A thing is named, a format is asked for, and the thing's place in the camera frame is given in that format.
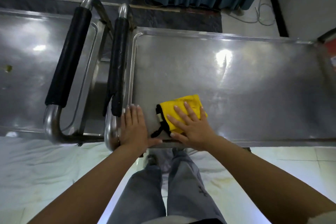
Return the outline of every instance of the yellow cloth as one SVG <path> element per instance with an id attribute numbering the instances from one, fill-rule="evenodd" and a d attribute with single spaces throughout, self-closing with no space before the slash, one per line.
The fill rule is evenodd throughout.
<path id="1" fill-rule="evenodd" d="M 167 119 L 167 114 L 170 116 L 174 117 L 175 119 L 185 123 L 180 116 L 175 112 L 174 106 L 177 105 L 184 113 L 188 114 L 186 108 L 184 107 L 184 102 L 187 102 L 188 105 L 193 109 L 197 117 L 200 119 L 201 118 L 201 112 L 200 112 L 200 107 L 202 106 L 200 98 L 198 95 L 192 95 L 192 96 L 185 96 L 182 98 L 177 98 L 172 101 L 166 101 L 160 104 L 162 108 L 163 115 L 165 117 L 166 122 L 169 125 L 169 129 L 171 132 L 175 133 L 182 133 L 183 131 L 177 127 L 175 127 L 174 124 L 172 124 L 168 119 Z"/>

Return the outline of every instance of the yellow microfiber towel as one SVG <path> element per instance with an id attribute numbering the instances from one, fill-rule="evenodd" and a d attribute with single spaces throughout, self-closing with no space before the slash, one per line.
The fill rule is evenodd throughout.
<path id="1" fill-rule="evenodd" d="M 199 96 L 196 94 L 160 103 L 156 106 L 156 114 L 160 120 L 161 127 L 151 135 L 152 138 L 157 137 L 162 132 L 162 130 L 166 131 L 169 136 L 171 132 L 179 134 L 183 132 L 181 129 L 175 127 L 175 125 L 167 119 L 167 114 L 185 123 L 174 110 L 174 106 L 176 105 L 184 113 L 188 114 L 186 108 L 184 107 L 184 102 L 187 102 L 188 105 L 190 105 L 199 119 L 201 118 L 200 107 L 202 106 L 202 103 Z"/>

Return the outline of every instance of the black foam grip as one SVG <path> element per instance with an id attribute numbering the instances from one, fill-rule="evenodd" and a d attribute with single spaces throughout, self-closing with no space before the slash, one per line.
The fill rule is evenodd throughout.
<path id="1" fill-rule="evenodd" d="M 62 108 L 67 105 L 72 82 L 82 53 L 86 34 L 90 26 L 91 17 L 92 14 L 89 9 L 84 7 L 77 7 L 75 9 L 61 56 L 59 57 L 45 99 L 46 105 L 59 105 Z"/>
<path id="2" fill-rule="evenodd" d="M 107 106 L 111 101 L 111 111 L 114 116 L 120 117 L 123 104 L 123 86 L 125 73 L 125 59 L 129 22 L 126 18 L 117 18 L 114 23 L 114 36 L 111 51 L 110 70 L 107 79 L 107 92 L 103 109 L 106 115 Z"/>

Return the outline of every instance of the forearm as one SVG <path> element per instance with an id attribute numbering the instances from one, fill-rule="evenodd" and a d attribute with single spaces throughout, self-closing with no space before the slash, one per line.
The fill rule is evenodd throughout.
<path id="1" fill-rule="evenodd" d="M 306 223 L 336 210 L 336 204 L 309 185 L 222 137 L 211 140 L 207 150 L 273 224 Z"/>
<path id="2" fill-rule="evenodd" d="M 120 146 L 44 208 L 29 224 L 96 224 L 139 155 L 134 147 Z"/>

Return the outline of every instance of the hand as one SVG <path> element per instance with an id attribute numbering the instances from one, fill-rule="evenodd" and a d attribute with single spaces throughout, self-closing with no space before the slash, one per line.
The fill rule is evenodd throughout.
<path id="1" fill-rule="evenodd" d="M 203 107 L 201 107 L 200 110 L 201 119 L 199 120 L 187 102 L 184 102 L 184 106 L 187 109 L 189 116 L 177 106 L 174 106 L 174 110 L 182 118 L 182 120 L 184 120 L 185 124 L 170 115 L 167 115 L 167 118 L 177 128 L 182 129 L 186 136 L 178 133 L 171 133 L 170 136 L 195 150 L 207 150 L 209 141 L 216 138 L 217 135 L 208 124 L 207 116 L 205 115 Z"/>
<path id="2" fill-rule="evenodd" d="M 121 145 L 129 145 L 144 153 L 147 148 L 162 143 L 158 138 L 148 139 L 144 114 L 140 106 L 127 106 L 121 115 Z"/>

